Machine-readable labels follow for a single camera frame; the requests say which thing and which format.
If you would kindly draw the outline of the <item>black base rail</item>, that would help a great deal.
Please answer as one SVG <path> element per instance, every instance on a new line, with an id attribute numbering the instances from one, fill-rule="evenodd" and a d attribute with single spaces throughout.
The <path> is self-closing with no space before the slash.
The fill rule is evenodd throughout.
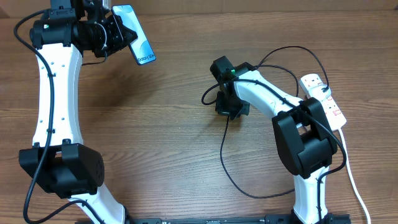
<path id="1" fill-rule="evenodd" d="M 132 224 L 299 224 L 302 223 L 294 212 L 285 215 L 266 215 L 265 217 L 214 218 L 214 219 L 174 219 L 134 218 L 127 221 Z M 322 223 L 351 224 L 349 215 L 334 215 L 328 213 Z"/>

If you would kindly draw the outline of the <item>blue Galaxy smartphone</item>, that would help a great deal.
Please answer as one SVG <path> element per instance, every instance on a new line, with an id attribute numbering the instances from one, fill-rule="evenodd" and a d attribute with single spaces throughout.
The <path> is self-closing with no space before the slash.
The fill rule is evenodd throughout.
<path id="1" fill-rule="evenodd" d="M 117 5 L 112 7 L 112 13 L 120 17 L 122 30 L 131 37 L 127 38 L 127 44 L 138 65 L 145 65 L 156 60 L 156 56 L 144 30 L 131 5 Z"/>

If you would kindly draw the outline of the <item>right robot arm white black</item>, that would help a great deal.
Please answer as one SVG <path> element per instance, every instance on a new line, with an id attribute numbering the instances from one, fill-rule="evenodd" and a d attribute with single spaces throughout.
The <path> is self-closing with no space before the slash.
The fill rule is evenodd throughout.
<path id="1" fill-rule="evenodd" d="M 325 179 L 332 157 L 341 145 L 322 104 L 302 100 L 269 83 L 247 62 L 233 66 L 222 56 L 210 72 L 217 81 L 215 110 L 228 121 L 249 114 L 254 106 L 272 121 L 277 153 L 294 177 L 295 204 L 290 219 L 300 223 L 329 223 Z"/>

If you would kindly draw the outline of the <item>white charger adapter plug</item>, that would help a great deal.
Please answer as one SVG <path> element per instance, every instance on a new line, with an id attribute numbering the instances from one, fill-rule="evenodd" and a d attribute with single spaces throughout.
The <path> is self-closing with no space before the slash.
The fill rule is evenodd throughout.
<path id="1" fill-rule="evenodd" d="M 325 85 L 317 85 L 308 91 L 309 98 L 315 98 L 318 101 L 326 100 L 331 96 L 331 89 Z"/>

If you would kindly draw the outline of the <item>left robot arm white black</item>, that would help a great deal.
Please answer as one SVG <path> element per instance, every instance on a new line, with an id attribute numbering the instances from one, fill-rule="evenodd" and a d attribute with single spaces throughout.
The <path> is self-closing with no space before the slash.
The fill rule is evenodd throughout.
<path id="1" fill-rule="evenodd" d="M 30 188 L 67 199 L 92 223 L 132 223 L 105 185 L 101 154 L 84 145 L 78 81 L 86 51 L 99 63 L 125 47 L 139 53 L 144 34 L 136 14 L 130 5 L 108 1 L 52 1 L 32 18 L 26 46 L 39 66 L 39 113 L 32 147 L 19 151 Z"/>

